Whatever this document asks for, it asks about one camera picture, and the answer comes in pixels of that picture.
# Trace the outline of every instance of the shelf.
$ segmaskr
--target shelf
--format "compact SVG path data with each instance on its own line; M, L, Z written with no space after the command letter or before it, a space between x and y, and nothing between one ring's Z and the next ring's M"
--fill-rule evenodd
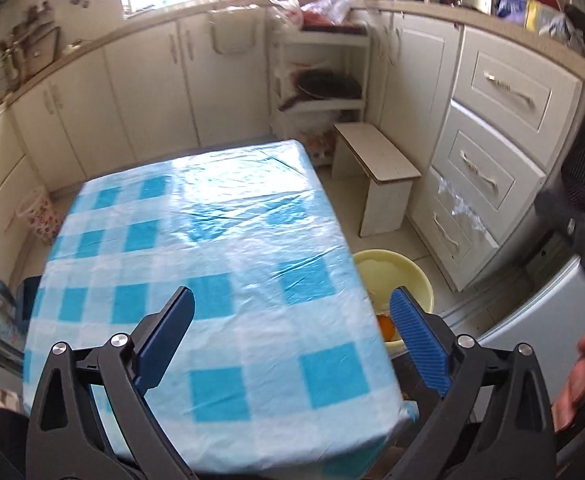
M289 32L276 35L276 41L283 44L310 44L367 47L369 36L360 34L340 34L338 32Z
M284 111L285 114L303 112L324 112L327 110L363 110L363 99L325 99L317 101L302 101Z

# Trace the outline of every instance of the orange fruit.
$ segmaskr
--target orange fruit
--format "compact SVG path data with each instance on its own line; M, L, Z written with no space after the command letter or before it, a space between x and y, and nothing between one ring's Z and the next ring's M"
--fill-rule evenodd
M383 335L383 340L386 343L388 341L392 341L397 329L395 328L395 324L392 322L390 317L386 316L385 314L379 314L377 316L377 323L379 323L379 328L381 329L381 335Z

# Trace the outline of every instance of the blue and white tablecloth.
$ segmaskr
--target blue and white tablecloth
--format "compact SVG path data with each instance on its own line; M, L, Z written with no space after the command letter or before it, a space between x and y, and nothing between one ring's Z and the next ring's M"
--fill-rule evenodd
M45 268L26 345L32 405L52 345L103 345L176 288L195 314L146 400L201 472L358 478L411 413L335 214L295 141L85 184ZM103 389L116 452L127 448Z

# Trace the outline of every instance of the stool leg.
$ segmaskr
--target stool leg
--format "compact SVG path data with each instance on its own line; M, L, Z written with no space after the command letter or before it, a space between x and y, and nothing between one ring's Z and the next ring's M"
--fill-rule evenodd
M405 216L412 180L378 186L370 179L368 199L361 222L361 238L398 230Z
M341 137L336 139L335 156L333 158L332 179L348 178L349 176L363 176L365 171L359 165L359 161L352 154L350 148Z

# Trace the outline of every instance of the ribbed blue pad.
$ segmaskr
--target ribbed blue pad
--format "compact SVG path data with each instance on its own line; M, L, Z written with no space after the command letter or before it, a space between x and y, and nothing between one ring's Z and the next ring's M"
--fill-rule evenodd
M425 385L445 397L451 386L448 354L435 338L411 298L400 288L397 288L390 297L390 317Z

